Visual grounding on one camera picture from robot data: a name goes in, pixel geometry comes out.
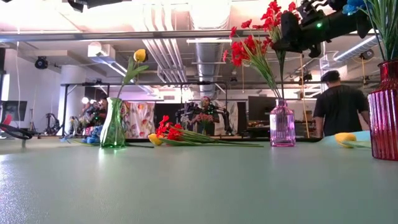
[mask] yellow object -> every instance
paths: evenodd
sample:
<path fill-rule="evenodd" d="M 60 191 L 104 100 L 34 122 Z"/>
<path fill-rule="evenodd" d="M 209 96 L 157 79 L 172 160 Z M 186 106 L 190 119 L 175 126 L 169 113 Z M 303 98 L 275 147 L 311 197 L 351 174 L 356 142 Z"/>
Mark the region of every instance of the yellow object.
<path fill-rule="evenodd" d="M 146 62 L 148 60 L 147 51 L 145 49 L 139 49 L 134 52 L 134 60 L 139 63 Z"/>
<path fill-rule="evenodd" d="M 154 144 L 155 146 L 161 145 L 163 142 L 159 139 L 156 134 L 150 134 L 148 135 L 149 141 Z"/>
<path fill-rule="evenodd" d="M 339 145 L 346 148 L 353 148 L 353 146 L 348 146 L 346 144 L 343 144 L 343 141 L 356 141 L 356 136 L 351 133 L 338 133 L 335 134 L 335 139 Z"/>

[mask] light green tabletop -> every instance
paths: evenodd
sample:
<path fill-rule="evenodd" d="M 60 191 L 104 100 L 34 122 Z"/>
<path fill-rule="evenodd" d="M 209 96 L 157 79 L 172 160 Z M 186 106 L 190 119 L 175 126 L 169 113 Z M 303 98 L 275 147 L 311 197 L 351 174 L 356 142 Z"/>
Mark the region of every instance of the light green tabletop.
<path fill-rule="evenodd" d="M 327 141 L 263 144 L 114 154 L 2 141 L 0 223 L 398 223 L 398 162 Z"/>

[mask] wall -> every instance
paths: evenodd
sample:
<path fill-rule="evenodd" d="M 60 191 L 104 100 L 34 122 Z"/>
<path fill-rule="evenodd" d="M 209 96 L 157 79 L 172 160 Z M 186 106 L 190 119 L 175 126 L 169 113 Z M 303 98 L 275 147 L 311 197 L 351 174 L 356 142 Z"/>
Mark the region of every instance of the wall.
<path fill-rule="evenodd" d="M 25 120 L 21 121 L 19 126 L 21 128 L 30 127 L 30 109 L 34 107 L 33 122 L 36 130 L 42 132 L 47 127 L 45 114 L 50 112 L 58 114 L 60 74 L 49 69 L 39 70 L 34 67 L 32 62 L 22 58 L 16 60 L 16 51 L 7 49 L 4 67 L 10 74 L 9 100 L 18 100 L 17 61 L 21 101 L 27 101 Z"/>

